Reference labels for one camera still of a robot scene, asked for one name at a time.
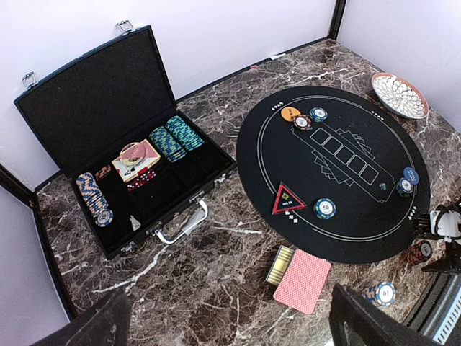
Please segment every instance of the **poker chip case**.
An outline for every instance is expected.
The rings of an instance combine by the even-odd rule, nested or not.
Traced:
[[[236,162],[177,109],[151,27],[132,30],[120,23],[119,27],[123,29],[121,36],[39,82],[26,85],[30,77],[26,76],[27,90],[14,101],[69,178],[88,224],[109,259],[132,252],[152,235],[166,244],[188,235],[208,214],[205,194],[236,168]],[[149,138],[154,129],[165,126],[176,115],[204,143],[175,162],[167,160],[157,148],[162,157],[152,166],[156,176],[131,192],[112,167],[97,184],[114,218],[108,226],[98,227],[76,184],[77,177],[85,172],[95,176],[118,157],[124,146]],[[162,227],[192,204],[197,204],[200,212],[168,239]],[[141,224],[135,231],[133,217]]]

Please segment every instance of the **orange poker chip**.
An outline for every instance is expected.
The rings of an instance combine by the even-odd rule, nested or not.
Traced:
[[[300,115],[301,112],[294,107],[285,107],[282,109],[280,114],[282,115],[284,120],[292,122],[293,118],[296,117],[297,115]]]

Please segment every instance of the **black foam lining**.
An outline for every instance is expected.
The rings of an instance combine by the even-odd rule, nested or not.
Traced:
[[[69,63],[15,103],[68,174],[153,116],[175,107],[165,78],[151,29],[146,27]]]
[[[137,233],[145,232],[145,225],[155,223],[166,214],[176,211],[178,204],[188,200],[191,194],[209,181],[213,181],[228,169],[233,160],[229,158],[216,144],[200,132],[200,129],[189,119],[179,115],[194,131],[204,139],[204,144],[177,162],[171,163],[164,157],[153,168],[156,176],[146,185],[137,190],[128,192],[126,184],[122,181],[117,171],[112,166],[113,159],[118,157],[120,150],[127,143],[106,153],[100,160],[89,165],[84,171],[96,174],[103,166],[111,164],[112,171],[97,184],[109,203],[109,208],[114,212],[114,220],[110,225],[100,228],[94,225],[94,219],[81,198],[75,180],[73,187],[76,191],[81,207],[85,210],[87,218],[94,227],[94,231],[105,252],[109,257],[122,245],[130,241]],[[158,126],[164,126],[170,117],[165,117],[154,126],[146,128],[130,141],[140,142],[147,138],[157,152],[159,149],[148,138],[149,133]],[[130,216],[133,215],[141,222],[141,228],[133,232]]]

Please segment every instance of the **round poker mat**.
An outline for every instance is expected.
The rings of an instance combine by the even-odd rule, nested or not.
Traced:
[[[284,107],[328,113],[300,130],[283,119]],[[300,86],[263,99],[250,111],[237,143],[238,171],[246,194],[267,223],[300,249],[343,263],[385,260],[413,241],[412,219],[427,213],[430,184],[424,160],[407,132],[387,113],[357,95]],[[419,173],[413,193],[396,184],[406,167]],[[307,207],[272,215],[283,182]],[[318,219],[319,198],[336,215]]]

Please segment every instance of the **small white tag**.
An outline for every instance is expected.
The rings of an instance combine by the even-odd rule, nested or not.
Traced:
[[[130,215],[130,221],[131,221],[131,227],[133,227],[133,230],[136,231],[141,227],[141,223],[135,219],[133,215]]]

